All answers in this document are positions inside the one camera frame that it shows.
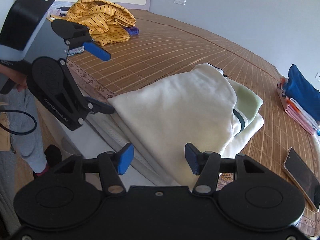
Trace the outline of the left hand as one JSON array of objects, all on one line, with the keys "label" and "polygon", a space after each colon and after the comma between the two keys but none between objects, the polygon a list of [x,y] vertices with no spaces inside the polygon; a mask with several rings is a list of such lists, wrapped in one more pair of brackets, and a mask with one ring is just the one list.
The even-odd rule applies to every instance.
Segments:
[{"label": "left hand", "polygon": [[27,88],[27,76],[14,72],[10,76],[1,74],[1,94],[8,94],[12,89],[23,90]]}]

